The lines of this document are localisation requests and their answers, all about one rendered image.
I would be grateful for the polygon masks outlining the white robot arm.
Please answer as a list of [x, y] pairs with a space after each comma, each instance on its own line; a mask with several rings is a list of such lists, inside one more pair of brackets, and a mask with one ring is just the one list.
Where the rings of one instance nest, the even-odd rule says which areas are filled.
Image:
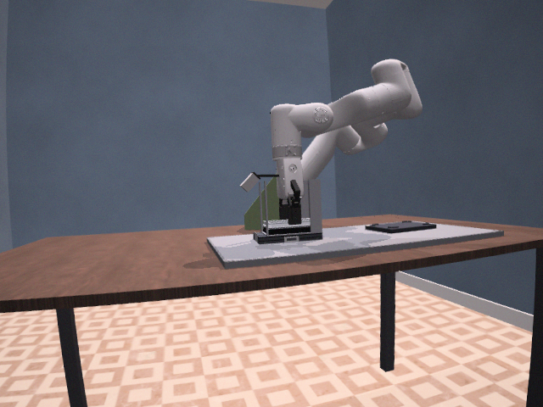
[[[376, 86], [357, 90], [327, 105], [274, 106], [272, 158], [302, 157], [303, 181], [316, 179], [336, 147], [347, 155], [373, 148], [388, 134], [384, 122], [409, 120], [422, 113], [423, 106], [406, 64], [387, 59], [375, 64], [371, 74]], [[303, 154], [301, 137], [316, 137]]]

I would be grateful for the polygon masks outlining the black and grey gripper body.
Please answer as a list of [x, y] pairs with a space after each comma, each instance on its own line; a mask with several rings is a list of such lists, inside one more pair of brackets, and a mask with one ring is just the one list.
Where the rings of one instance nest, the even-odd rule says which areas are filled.
[[272, 161], [277, 161], [276, 170], [277, 175], [279, 175], [277, 177], [277, 196], [280, 199], [288, 199], [289, 196], [294, 195], [294, 191], [290, 185], [291, 180], [296, 180], [300, 189], [300, 198], [305, 196], [301, 160], [302, 157], [298, 156], [272, 159]]

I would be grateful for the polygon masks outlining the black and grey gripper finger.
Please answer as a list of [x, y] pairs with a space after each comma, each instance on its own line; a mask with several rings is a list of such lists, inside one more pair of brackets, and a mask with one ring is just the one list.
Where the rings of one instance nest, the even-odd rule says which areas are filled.
[[[301, 203], [300, 203], [300, 189], [296, 180], [291, 180], [290, 185], [294, 191], [294, 195], [288, 197], [288, 224], [300, 225], [301, 224]], [[292, 200], [292, 202], [291, 202]]]
[[287, 199], [279, 198], [279, 219], [287, 220], [288, 219], [288, 201]]

